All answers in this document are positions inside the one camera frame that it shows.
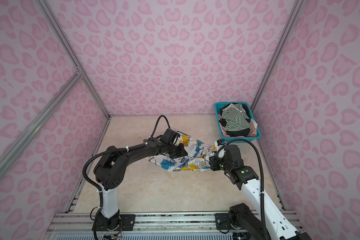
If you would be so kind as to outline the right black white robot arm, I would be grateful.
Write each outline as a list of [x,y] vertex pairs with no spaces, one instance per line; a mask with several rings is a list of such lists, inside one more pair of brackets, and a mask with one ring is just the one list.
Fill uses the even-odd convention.
[[246,230],[256,240],[310,240],[307,233],[299,231],[279,210],[265,190],[264,169],[258,158],[260,175],[244,165],[240,158],[212,157],[211,170],[223,171],[230,181],[251,202],[260,218],[242,203],[230,207],[228,220],[223,222],[220,231],[231,229]]

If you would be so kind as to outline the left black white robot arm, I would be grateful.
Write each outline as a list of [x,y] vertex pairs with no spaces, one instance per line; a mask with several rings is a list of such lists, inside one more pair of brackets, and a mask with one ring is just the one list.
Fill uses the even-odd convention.
[[183,144],[149,138],[140,145],[128,148],[111,146],[85,163],[83,177],[97,188],[100,197],[100,207],[95,214],[92,227],[94,233],[122,228],[118,187],[124,180],[127,167],[136,161],[158,155],[168,155],[174,159],[185,157],[188,153]]

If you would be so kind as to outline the white yellow blue printed garment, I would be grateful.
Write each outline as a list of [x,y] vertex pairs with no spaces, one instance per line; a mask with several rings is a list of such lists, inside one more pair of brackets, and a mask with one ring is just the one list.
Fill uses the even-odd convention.
[[182,132],[175,132],[179,135],[176,144],[183,144],[187,155],[174,159],[169,154],[161,154],[148,157],[148,160],[169,172],[208,170],[211,167],[210,158],[217,153],[217,148]]

